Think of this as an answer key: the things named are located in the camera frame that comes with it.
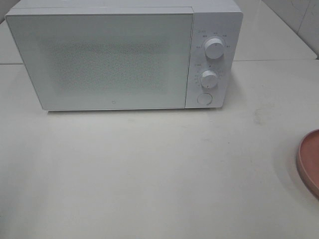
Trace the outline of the white timer knob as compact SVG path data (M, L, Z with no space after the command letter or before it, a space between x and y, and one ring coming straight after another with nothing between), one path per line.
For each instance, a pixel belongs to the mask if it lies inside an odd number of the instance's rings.
M201 74L200 82L203 88L211 89L214 88L218 83L218 76L211 70L206 70Z

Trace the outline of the pink round plate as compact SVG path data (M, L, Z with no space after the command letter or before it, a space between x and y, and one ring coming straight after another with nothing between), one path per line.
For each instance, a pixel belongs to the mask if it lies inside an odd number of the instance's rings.
M311 193L319 198L319 130L309 132L301 140L296 159L300 178Z

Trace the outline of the white microwave door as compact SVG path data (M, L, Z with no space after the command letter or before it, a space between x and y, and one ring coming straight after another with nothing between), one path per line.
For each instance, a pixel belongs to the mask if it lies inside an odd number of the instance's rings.
M43 109L183 108L191 14L22 15L7 23Z

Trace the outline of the white microwave oven body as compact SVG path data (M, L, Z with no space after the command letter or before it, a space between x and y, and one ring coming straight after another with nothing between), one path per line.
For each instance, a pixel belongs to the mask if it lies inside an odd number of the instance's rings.
M232 0L21 0L5 16L47 111L219 108Z

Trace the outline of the white upper power knob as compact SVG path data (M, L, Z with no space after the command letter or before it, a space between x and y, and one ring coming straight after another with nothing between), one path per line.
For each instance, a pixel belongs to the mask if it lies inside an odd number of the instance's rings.
M217 37L207 40L204 44L206 57L213 60L218 59L223 55L224 48L224 41Z

